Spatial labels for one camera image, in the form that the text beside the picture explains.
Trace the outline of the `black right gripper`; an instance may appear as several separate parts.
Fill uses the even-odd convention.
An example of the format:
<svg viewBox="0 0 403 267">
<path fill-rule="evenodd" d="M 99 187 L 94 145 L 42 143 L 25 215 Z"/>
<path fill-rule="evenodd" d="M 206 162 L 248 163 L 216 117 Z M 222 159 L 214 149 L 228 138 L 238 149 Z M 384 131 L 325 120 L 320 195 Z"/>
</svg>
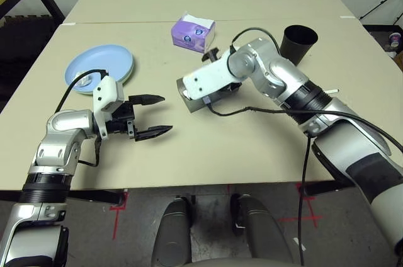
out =
<svg viewBox="0 0 403 267">
<path fill-rule="evenodd" d="M 217 57 L 217 54 L 219 52 L 219 49 L 217 47 L 209 50 L 202 56 L 202 61 L 205 62 L 209 60 L 210 62 L 215 62 L 219 58 Z M 225 93 L 232 93 L 236 92 L 239 90 L 239 88 L 242 86 L 241 82 L 232 82 L 220 89 L 220 92 L 225 92 Z"/>
</svg>

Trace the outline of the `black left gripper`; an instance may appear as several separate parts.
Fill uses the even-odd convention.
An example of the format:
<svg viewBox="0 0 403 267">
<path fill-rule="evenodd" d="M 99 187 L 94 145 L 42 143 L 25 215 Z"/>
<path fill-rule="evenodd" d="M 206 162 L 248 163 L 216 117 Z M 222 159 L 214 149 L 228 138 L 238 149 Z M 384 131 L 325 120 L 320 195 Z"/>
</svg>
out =
<svg viewBox="0 0 403 267">
<path fill-rule="evenodd" d="M 111 115 L 112 119 L 107 121 L 106 129 L 109 134 L 126 134 L 134 137 L 136 142 L 156 138 L 168 131 L 172 125 L 158 125 L 149 127 L 147 130 L 138 131 L 135 128 L 135 113 L 133 105 L 154 105 L 165 100 L 164 97 L 154 94 L 131 95 L 129 101 L 125 101 Z"/>
</svg>

